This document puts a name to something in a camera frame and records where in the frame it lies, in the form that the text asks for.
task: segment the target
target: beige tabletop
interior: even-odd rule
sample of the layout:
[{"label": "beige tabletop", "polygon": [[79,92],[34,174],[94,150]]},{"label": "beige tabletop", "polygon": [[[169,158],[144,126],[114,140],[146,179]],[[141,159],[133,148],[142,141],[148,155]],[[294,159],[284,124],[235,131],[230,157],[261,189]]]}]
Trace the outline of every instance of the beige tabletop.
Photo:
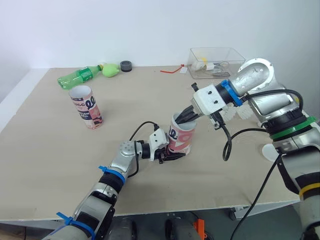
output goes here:
[{"label": "beige tabletop", "polygon": [[[73,68],[53,68],[38,83],[17,114],[0,133],[0,220],[57,219],[72,215],[139,124],[155,121],[168,130],[172,114],[190,105],[190,74],[161,73],[163,67],[136,67],[112,78],[87,82],[104,117],[88,129],[57,78]],[[199,79],[204,87],[211,80]],[[227,123],[231,134],[257,127],[254,117]],[[147,140],[145,126],[136,140]],[[116,215],[212,209],[249,205],[272,163],[261,149],[270,143],[263,132],[247,132],[233,141],[228,162],[222,160],[224,132],[199,118],[188,156],[158,164],[140,160],[139,173],[122,188]],[[272,173],[259,203],[291,201],[278,169]]]}]

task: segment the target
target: blue ring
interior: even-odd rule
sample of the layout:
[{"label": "blue ring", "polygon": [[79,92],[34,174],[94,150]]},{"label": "blue ring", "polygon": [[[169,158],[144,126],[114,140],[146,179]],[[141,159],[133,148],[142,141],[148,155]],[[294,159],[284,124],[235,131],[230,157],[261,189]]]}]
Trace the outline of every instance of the blue ring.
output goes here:
[{"label": "blue ring", "polygon": [[99,169],[101,169],[102,172],[104,172],[104,173],[110,173],[110,174],[116,175],[117,177],[119,177],[121,179],[123,184],[125,184],[126,179],[120,172],[118,172],[116,170],[108,169],[106,166],[99,166]]},{"label": "blue ring", "polygon": [[73,225],[77,225],[79,227],[82,227],[82,228],[84,228],[85,230],[87,230],[91,234],[91,240],[95,240],[95,238],[96,238],[95,231],[91,227],[89,227],[87,224],[84,224],[83,222],[80,222],[80,221],[74,221],[74,219],[71,216],[67,217],[66,215],[64,215],[61,212],[57,212],[56,214],[60,218],[64,219],[64,224],[65,225],[73,224]]},{"label": "blue ring", "polygon": [[234,100],[235,106],[239,107],[242,105],[242,101],[238,98],[235,91],[230,87],[228,80],[223,80],[221,82],[221,86],[225,88],[225,90],[229,93],[231,98]]}]

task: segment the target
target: paper cup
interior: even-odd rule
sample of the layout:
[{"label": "paper cup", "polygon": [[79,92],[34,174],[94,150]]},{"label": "paper cup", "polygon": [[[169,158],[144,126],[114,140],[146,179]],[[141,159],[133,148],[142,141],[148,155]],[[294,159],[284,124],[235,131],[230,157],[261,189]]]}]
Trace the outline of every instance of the paper cup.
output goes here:
[{"label": "paper cup", "polygon": [[96,129],[103,123],[104,120],[90,87],[75,86],[69,91],[69,96],[88,128]]},{"label": "paper cup", "polygon": [[196,121],[190,121],[178,125],[175,119],[179,114],[175,113],[171,119],[168,149],[172,153],[188,154],[197,123]]}]

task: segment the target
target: black cable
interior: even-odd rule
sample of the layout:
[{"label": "black cable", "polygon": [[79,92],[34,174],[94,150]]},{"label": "black cable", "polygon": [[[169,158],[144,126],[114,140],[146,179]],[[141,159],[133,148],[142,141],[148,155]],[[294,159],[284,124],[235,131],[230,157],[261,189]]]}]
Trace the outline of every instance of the black cable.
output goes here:
[{"label": "black cable", "polygon": [[23,240],[26,240],[27,239],[27,227],[25,226],[24,227],[24,237],[23,237]]},{"label": "black cable", "polygon": [[[138,126],[138,128],[134,131],[134,133],[130,137],[129,141],[131,141],[134,138],[134,136],[139,131],[139,129],[145,124],[153,124],[153,130],[154,131],[156,131],[159,128],[159,125],[156,124],[155,122],[153,122],[153,121],[145,121],[145,122],[141,123],[140,126]],[[136,175],[139,172],[139,158],[138,158],[138,153],[137,153],[137,142],[136,141],[134,141],[134,153],[135,153],[136,169],[135,169],[134,173],[132,173],[132,174],[130,174],[128,176],[128,178],[133,177],[134,175]]]},{"label": "black cable", "polygon": [[283,93],[296,95],[297,98],[299,99],[299,108],[302,111],[302,109],[304,107],[303,97],[301,96],[301,94],[299,92],[294,91],[294,90],[290,90],[290,89],[277,89],[277,90],[269,90],[269,91],[262,91],[262,92],[249,94],[244,97],[244,101],[246,101],[246,99],[249,99],[249,98],[260,97],[260,96],[265,96],[265,95],[283,94]]},{"label": "black cable", "polygon": [[[249,131],[257,131],[257,132],[264,132],[266,133],[267,130],[263,129],[263,128],[246,128],[246,129],[242,129],[238,132],[236,132],[235,134],[232,135],[230,141],[232,142],[232,139],[234,139],[236,136],[238,136],[239,134],[242,134],[244,132],[249,132]],[[224,148],[223,148],[223,152],[222,152],[222,158],[224,161],[228,161],[229,157],[231,154],[231,147],[229,145],[229,140],[225,143]]]},{"label": "black cable", "polygon": [[136,133],[139,131],[139,129],[140,129],[143,125],[145,125],[145,124],[153,124],[155,130],[157,130],[157,129],[159,128],[159,125],[156,124],[155,122],[153,122],[153,121],[145,121],[145,122],[141,123],[140,126],[138,126],[138,128],[134,131],[134,133],[133,133],[132,136],[130,137],[129,141],[131,141],[131,140],[134,138],[134,136],[135,136]]},{"label": "black cable", "polygon": [[196,219],[199,219],[199,216],[197,214],[195,214],[193,211],[189,211],[189,213],[191,213],[193,216],[195,216]]},{"label": "black cable", "polygon": [[133,144],[134,144],[134,154],[135,154],[136,169],[135,169],[134,173],[132,173],[132,174],[130,174],[128,176],[128,178],[133,177],[134,175],[136,175],[139,172],[139,158],[138,158],[138,153],[137,153],[137,142],[134,141]]},{"label": "black cable", "polygon": [[225,148],[223,149],[222,159],[224,161],[228,161],[228,159],[230,157],[230,154],[231,154],[232,137],[230,136],[230,133],[229,133],[227,127],[224,124],[221,125],[221,128],[223,129],[223,131],[224,131],[224,133],[226,135],[226,138],[227,138],[227,142],[226,142],[227,148],[226,148],[226,146],[224,146]]},{"label": "black cable", "polygon": [[278,157],[276,158],[276,160],[274,161],[274,163],[272,164],[270,170],[269,170],[268,173],[266,174],[266,177],[265,177],[265,179],[264,179],[264,181],[263,181],[263,183],[262,183],[262,185],[261,185],[261,187],[260,187],[260,190],[259,190],[258,194],[256,195],[256,197],[255,197],[252,205],[250,206],[250,208],[248,209],[248,211],[245,213],[245,215],[243,216],[243,218],[240,220],[240,222],[237,224],[237,226],[236,226],[235,229],[233,230],[232,235],[231,235],[231,237],[230,237],[230,240],[232,240],[232,239],[234,238],[234,235],[235,235],[235,233],[237,232],[238,228],[239,228],[240,225],[244,222],[244,220],[246,220],[247,216],[249,215],[249,213],[251,212],[251,210],[252,210],[252,209],[254,208],[254,206],[256,205],[256,203],[257,203],[257,201],[258,201],[258,199],[259,199],[262,191],[263,191],[264,188],[265,188],[265,185],[266,185],[266,183],[267,183],[267,181],[268,181],[268,179],[269,179],[272,171],[275,169],[275,167],[276,167],[278,161],[280,161],[280,159],[281,159],[281,155],[279,154]]}]

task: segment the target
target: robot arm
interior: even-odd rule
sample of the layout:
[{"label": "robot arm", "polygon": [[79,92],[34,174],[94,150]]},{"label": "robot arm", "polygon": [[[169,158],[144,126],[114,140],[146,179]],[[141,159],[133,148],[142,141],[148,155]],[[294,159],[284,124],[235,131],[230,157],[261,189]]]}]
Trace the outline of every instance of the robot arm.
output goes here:
[{"label": "robot arm", "polygon": [[277,166],[286,187],[300,196],[305,235],[315,231],[320,236],[320,128],[311,126],[315,118],[303,114],[303,102],[298,104],[291,94],[270,92],[285,91],[275,79],[272,64],[255,58],[216,86],[198,89],[194,83],[192,87],[194,114],[212,116],[219,125],[224,124],[217,119],[222,107],[228,103],[238,107],[248,100],[282,156]]},{"label": "robot arm", "polygon": [[167,134],[157,129],[144,141],[123,142],[111,164],[100,166],[103,175],[78,205],[66,225],[58,228],[43,240],[103,240],[115,213],[118,194],[129,177],[133,161],[155,158],[157,150],[169,143]]}]

